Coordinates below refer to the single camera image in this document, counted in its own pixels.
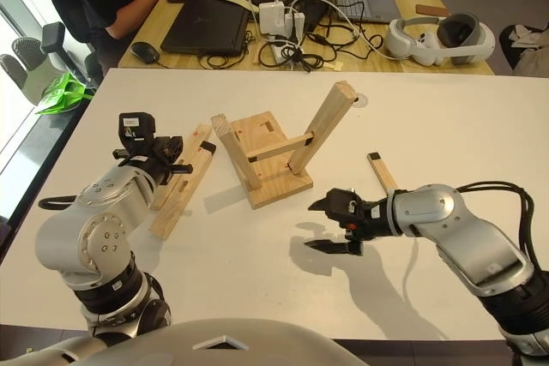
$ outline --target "white table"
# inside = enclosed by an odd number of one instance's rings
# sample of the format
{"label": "white table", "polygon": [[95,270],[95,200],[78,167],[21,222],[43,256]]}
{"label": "white table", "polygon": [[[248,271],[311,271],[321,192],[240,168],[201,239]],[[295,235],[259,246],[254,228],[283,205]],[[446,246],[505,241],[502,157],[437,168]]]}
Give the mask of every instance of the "white table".
{"label": "white table", "polygon": [[[306,208],[333,187],[383,197],[366,160],[372,151],[382,154],[401,188],[507,180],[536,202],[534,246],[549,267],[548,80],[115,69],[39,198],[75,194],[115,165],[120,112],[151,113],[157,135],[187,135],[219,112],[234,120],[271,110],[293,136],[305,131],[331,85],[342,79],[369,104],[349,111],[307,167],[314,189],[252,211],[213,135],[219,150],[171,237],[162,243],[149,235],[152,214],[132,234],[138,266],[163,285],[175,322],[258,317],[332,338],[499,339],[496,323],[431,243],[417,241],[417,261],[403,290],[414,240],[377,240],[365,245],[363,257],[323,255],[303,242],[341,237],[342,231]],[[516,239],[516,195],[485,192],[467,195],[467,202]],[[51,214],[33,207],[0,267],[1,323],[85,327],[72,291],[34,257],[35,234]]]}

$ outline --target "vr headset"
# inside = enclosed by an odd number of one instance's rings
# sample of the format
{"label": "vr headset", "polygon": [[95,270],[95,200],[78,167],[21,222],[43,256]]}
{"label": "vr headset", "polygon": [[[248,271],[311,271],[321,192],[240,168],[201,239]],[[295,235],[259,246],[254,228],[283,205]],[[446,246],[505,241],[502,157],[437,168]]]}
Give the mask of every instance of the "vr headset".
{"label": "vr headset", "polygon": [[[423,33],[418,39],[404,33],[405,27],[425,24],[438,25],[437,33]],[[385,46],[394,57],[411,56],[424,66],[441,65],[446,57],[453,64],[465,64],[486,60],[496,47],[496,39],[475,15],[459,13],[447,18],[395,19],[389,24]]]}

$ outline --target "wooden stick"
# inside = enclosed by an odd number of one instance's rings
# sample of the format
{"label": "wooden stick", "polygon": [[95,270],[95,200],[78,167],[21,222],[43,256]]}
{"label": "wooden stick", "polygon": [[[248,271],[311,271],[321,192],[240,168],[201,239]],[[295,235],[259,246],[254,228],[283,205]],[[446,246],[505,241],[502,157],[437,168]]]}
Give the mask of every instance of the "wooden stick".
{"label": "wooden stick", "polygon": [[389,193],[390,189],[398,189],[395,179],[393,179],[389,173],[389,169],[387,169],[387,166],[383,162],[383,159],[381,159],[381,155],[378,152],[369,153],[368,161],[370,162],[371,168],[374,172],[376,172],[377,179],[379,179],[383,189],[385,189],[385,193]]}
{"label": "wooden stick", "polygon": [[293,139],[288,139],[287,141],[284,141],[282,143],[276,143],[271,146],[263,147],[259,150],[252,150],[251,152],[248,152],[246,156],[248,157],[250,163],[257,162],[258,160],[272,158],[277,154],[290,152],[291,150],[295,150],[298,147],[307,146],[311,143],[313,137],[314,135],[312,133],[306,133],[304,135],[294,137]]}
{"label": "wooden stick", "polygon": [[328,138],[335,126],[337,126],[337,123],[345,116],[356,98],[357,95],[354,89],[346,81],[338,81],[334,84],[305,131],[305,133],[314,133],[314,139],[309,146],[296,149],[288,162],[294,175],[301,173],[307,166],[317,150]]}
{"label": "wooden stick", "polygon": [[225,115],[220,114],[212,117],[212,126],[214,126],[217,137],[220,138],[223,146],[225,146],[225,149],[229,153],[232,164],[242,171],[242,173],[248,180],[248,184],[250,185],[250,187],[252,189],[261,188],[261,180],[251,167],[250,162],[246,157],[246,153],[244,153],[244,150],[240,146],[237,136],[232,131],[232,128],[229,125],[229,122],[226,120]]}
{"label": "wooden stick", "polygon": [[198,184],[201,182],[206,170],[212,163],[212,157],[215,151],[215,145],[204,142],[203,147],[199,147],[195,155],[190,158],[193,172],[189,175],[181,175],[178,190],[173,190],[166,204],[156,214],[156,217],[149,228],[154,235],[166,240],[173,231],[181,214],[195,193]]}
{"label": "wooden stick", "polygon": [[[212,127],[209,124],[199,124],[196,129],[190,133],[189,137],[184,140],[183,152],[176,162],[177,165],[189,163],[189,159],[195,154],[196,150],[203,141],[207,141],[212,133]],[[182,175],[174,175],[166,186],[159,186],[154,195],[154,201],[151,205],[151,210],[160,210],[166,203],[173,189],[184,179]]]}

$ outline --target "green bag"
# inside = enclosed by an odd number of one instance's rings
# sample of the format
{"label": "green bag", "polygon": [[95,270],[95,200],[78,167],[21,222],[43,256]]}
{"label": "green bag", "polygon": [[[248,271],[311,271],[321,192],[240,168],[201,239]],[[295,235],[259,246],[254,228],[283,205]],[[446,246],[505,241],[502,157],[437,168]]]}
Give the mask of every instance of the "green bag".
{"label": "green bag", "polygon": [[93,96],[85,92],[86,87],[67,72],[55,78],[45,89],[44,97],[36,107],[36,113],[49,115],[74,109],[82,99],[92,99]]}

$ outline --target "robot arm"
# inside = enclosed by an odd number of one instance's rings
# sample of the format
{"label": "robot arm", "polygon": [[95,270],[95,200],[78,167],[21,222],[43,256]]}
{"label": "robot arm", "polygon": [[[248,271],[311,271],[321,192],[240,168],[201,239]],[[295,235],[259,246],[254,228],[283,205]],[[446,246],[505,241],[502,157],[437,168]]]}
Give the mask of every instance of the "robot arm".
{"label": "robot arm", "polygon": [[364,240],[405,235],[437,245],[443,261],[496,319],[514,350],[549,356],[549,275],[492,223],[474,216],[461,194],[433,184],[396,191],[377,202],[354,192],[332,189],[311,205],[346,230],[347,244],[312,241],[326,253],[361,255]]}
{"label": "robot arm", "polygon": [[127,238],[147,217],[156,188],[173,173],[192,172],[173,164],[183,151],[181,136],[154,132],[151,115],[121,114],[124,149],[113,154],[123,161],[51,216],[36,237],[40,263],[57,270],[81,301],[93,336],[133,338],[170,322],[160,285],[137,268]]}
{"label": "robot arm", "polygon": [[108,284],[128,266],[127,236],[146,218],[155,187],[139,168],[113,167],[42,225],[40,263],[59,271],[73,291]]}

